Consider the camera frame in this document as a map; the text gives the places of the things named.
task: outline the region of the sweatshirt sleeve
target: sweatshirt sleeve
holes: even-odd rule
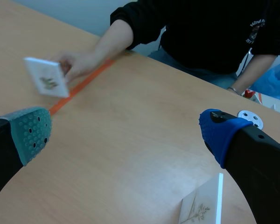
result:
[[[274,8],[267,24],[259,29],[252,45],[252,54],[280,55],[280,4]]]
[[[110,16],[110,23],[116,20],[127,22],[134,35],[133,43],[127,49],[138,44],[156,41],[161,29],[168,23],[173,12],[172,0],[138,0],[118,8]]]

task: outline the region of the blue gripper pad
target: blue gripper pad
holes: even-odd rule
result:
[[[207,148],[213,153],[221,168],[225,168],[225,157],[233,136],[239,129],[253,125],[253,122],[221,110],[208,109],[200,114],[199,125]]]
[[[31,107],[0,116],[0,119],[9,121],[14,145],[26,166],[49,141],[52,128],[49,111]]]

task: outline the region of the card with plant illustration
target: card with plant illustration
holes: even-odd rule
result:
[[[178,224],[220,224],[223,174],[207,181],[182,200]]]
[[[24,61],[40,94],[63,98],[69,96],[59,63],[32,57],[26,57]]]

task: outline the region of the blue plastic bag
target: blue plastic bag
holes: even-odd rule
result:
[[[268,70],[250,89],[280,99],[280,64]]]

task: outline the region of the jeans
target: jeans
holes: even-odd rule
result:
[[[152,52],[148,57],[224,89],[227,89],[229,86],[231,86],[238,78],[236,73],[217,74],[206,69],[189,69],[178,63],[163,48]]]

